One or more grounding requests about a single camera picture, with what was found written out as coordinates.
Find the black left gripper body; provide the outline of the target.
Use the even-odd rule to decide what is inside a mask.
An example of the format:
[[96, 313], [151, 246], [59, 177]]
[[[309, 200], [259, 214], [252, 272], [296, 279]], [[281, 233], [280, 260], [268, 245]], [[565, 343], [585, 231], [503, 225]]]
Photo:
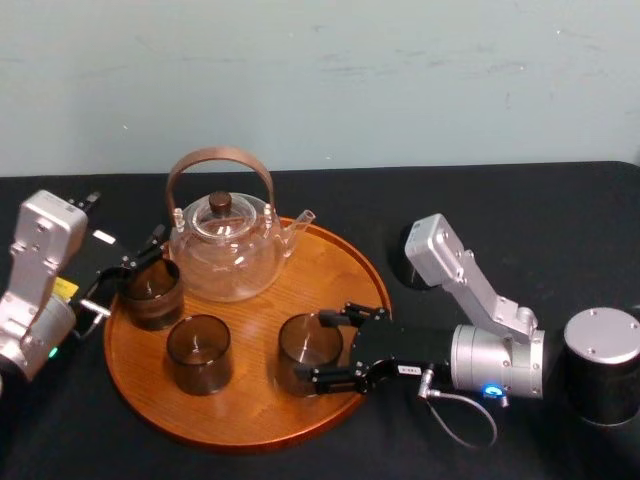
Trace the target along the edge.
[[111, 305], [125, 257], [131, 258], [132, 253], [115, 237], [101, 230], [88, 232], [56, 277], [53, 294], [69, 305], [80, 305], [82, 300]]

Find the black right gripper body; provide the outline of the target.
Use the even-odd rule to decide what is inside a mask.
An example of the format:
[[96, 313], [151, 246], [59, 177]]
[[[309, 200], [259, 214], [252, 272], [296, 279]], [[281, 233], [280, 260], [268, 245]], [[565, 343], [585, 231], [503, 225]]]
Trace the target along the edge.
[[381, 315], [352, 325], [349, 367], [356, 392], [367, 393], [394, 377], [419, 378], [426, 369], [434, 372], [437, 386], [452, 384], [452, 329], [402, 325]]

